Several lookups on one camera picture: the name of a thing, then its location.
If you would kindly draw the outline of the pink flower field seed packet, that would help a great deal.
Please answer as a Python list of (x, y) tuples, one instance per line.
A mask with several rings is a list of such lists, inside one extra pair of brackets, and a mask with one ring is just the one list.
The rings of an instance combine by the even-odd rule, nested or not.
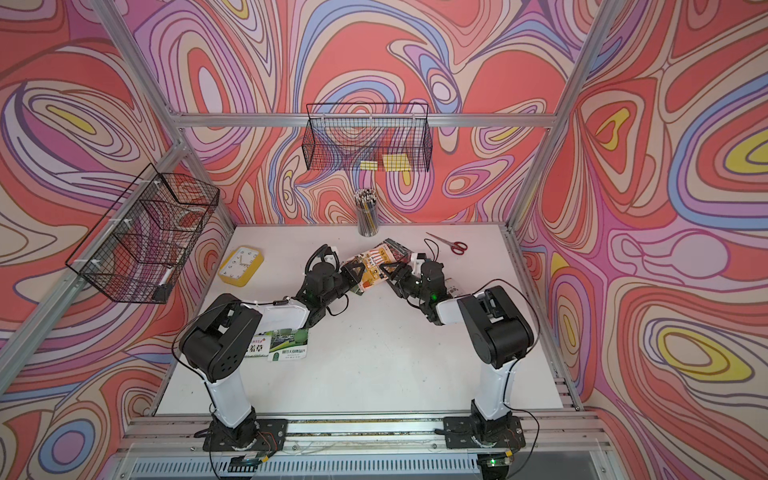
[(405, 264), (409, 264), (411, 262), (413, 251), (409, 248), (391, 238), (386, 238), (384, 240), (384, 245), (387, 246), (391, 251), (395, 261)]

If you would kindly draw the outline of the orange shop seed packet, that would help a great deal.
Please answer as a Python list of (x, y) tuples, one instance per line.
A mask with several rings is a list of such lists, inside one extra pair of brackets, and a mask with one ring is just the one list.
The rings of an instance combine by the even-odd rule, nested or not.
[(355, 255), (351, 259), (353, 258), (360, 259), (366, 265), (366, 273), (362, 278), (366, 280), (370, 285), (366, 291), (370, 290), (376, 285), (384, 283), (387, 280), (387, 276), (379, 270), (379, 266), (382, 263), (397, 262), (394, 260), (388, 247), (384, 245), (384, 242), (380, 243), (373, 249)]

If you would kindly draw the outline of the dark green melon seed packet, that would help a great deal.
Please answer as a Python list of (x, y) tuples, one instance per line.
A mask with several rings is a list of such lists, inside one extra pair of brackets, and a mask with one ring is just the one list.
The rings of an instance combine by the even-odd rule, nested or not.
[(307, 356), (308, 329), (280, 329), (269, 333), (268, 360), (272, 362), (301, 360)]

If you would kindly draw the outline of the green mimosa seed packet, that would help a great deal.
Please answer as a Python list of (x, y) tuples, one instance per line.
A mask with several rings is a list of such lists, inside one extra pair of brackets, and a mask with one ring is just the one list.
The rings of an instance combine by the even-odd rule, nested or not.
[(256, 334), (247, 347), (247, 358), (265, 358), (270, 355), (272, 335), (269, 333)]

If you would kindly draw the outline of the yellow sunflower seed packet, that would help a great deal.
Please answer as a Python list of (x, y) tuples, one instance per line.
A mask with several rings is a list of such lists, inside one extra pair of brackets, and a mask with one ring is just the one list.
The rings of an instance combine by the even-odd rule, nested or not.
[(362, 296), (369, 287), (369, 283), (362, 279), (356, 286), (352, 287), (350, 291), (358, 296)]

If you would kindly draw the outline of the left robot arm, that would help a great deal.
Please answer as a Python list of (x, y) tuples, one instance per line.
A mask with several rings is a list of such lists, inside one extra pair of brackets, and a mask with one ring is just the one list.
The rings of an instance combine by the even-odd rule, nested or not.
[(314, 327), (330, 313), (332, 302), (360, 283), (364, 271), (359, 261), (340, 266), (320, 261), (305, 270), (293, 297), (263, 304), (225, 293), (194, 321), (179, 346), (186, 364), (201, 376), (213, 406), (207, 450), (253, 450), (260, 441), (269, 450), (282, 449), (260, 427), (239, 368), (260, 327)]

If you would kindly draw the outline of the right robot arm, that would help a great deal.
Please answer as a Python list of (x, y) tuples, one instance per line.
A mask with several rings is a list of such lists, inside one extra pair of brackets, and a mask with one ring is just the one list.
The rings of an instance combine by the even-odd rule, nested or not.
[(443, 264), (432, 260), (421, 262), (416, 269), (403, 262), (384, 263), (380, 269), (395, 294), (406, 302), (415, 301), (414, 307), (430, 323), (464, 326), (484, 364), (470, 413), (446, 417), (436, 430), (446, 447), (510, 452), (524, 448), (521, 421), (508, 405), (507, 392), (517, 363), (534, 347), (535, 335), (506, 290), (495, 286), (454, 296), (448, 290)]

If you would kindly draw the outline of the small pink flower seed packet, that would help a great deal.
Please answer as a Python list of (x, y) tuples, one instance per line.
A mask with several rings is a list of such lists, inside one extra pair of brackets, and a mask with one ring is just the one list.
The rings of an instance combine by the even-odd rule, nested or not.
[(447, 278), (445, 280), (447, 292), (453, 297), (461, 297), (467, 295), (469, 290), (465, 288), (457, 279)]

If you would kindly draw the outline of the pencil cup with pencils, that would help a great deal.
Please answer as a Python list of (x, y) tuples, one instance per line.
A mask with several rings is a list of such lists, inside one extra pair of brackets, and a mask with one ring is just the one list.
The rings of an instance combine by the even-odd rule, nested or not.
[(373, 189), (360, 189), (354, 194), (358, 233), (372, 237), (378, 233), (378, 197)]

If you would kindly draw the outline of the yellow square clock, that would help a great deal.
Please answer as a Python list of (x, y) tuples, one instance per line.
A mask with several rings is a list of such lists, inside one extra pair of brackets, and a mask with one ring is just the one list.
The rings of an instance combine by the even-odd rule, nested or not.
[(255, 247), (239, 246), (223, 261), (217, 275), (224, 283), (244, 287), (264, 261), (264, 254)]

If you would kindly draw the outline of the yellow sticky notes large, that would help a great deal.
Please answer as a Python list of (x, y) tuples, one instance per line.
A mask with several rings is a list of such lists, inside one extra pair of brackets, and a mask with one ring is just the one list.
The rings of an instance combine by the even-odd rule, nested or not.
[(384, 154), (382, 163), (386, 172), (406, 172), (412, 170), (411, 161), (407, 154)]

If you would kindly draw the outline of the red handled scissors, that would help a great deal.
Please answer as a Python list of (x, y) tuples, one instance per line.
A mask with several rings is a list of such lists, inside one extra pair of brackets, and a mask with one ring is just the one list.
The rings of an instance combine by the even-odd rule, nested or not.
[(459, 256), (464, 255), (465, 252), (468, 250), (468, 245), (462, 241), (448, 240), (430, 232), (428, 232), (427, 235), (432, 237), (434, 240), (437, 240), (445, 244), (446, 246), (448, 246), (449, 249), (456, 255), (459, 255)]

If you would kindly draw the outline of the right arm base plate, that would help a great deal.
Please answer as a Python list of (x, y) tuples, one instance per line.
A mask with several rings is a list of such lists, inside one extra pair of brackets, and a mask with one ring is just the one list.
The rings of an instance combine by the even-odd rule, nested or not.
[(502, 448), (517, 452), (526, 446), (520, 418), (511, 414), (496, 420), (482, 416), (445, 417), (443, 427), (436, 429), (448, 449)]

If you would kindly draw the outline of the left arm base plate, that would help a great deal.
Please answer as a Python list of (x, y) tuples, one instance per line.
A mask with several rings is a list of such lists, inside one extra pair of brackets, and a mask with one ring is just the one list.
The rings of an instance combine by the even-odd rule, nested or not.
[(197, 432), (206, 452), (278, 452), (284, 448), (287, 421), (285, 419), (246, 418), (236, 427), (228, 427), (213, 418), (207, 429)]

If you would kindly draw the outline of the aluminium front rail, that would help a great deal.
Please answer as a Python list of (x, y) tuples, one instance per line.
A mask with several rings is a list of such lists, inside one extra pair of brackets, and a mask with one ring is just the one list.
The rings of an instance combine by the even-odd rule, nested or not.
[[(435, 433), (447, 412), (415, 414), (287, 414), (280, 433), (267, 439), (284, 441), (285, 454), (310, 453), (443, 453), (445, 440)], [(575, 410), (519, 412), (528, 447), (538, 451), (590, 451), (612, 448), (604, 423), (594, 413)], [(139, 446), (197, 453), (203, 440), (195, 433), (206, 428), (207, 415), (159, 415), (129, 424), (119, 449)]]

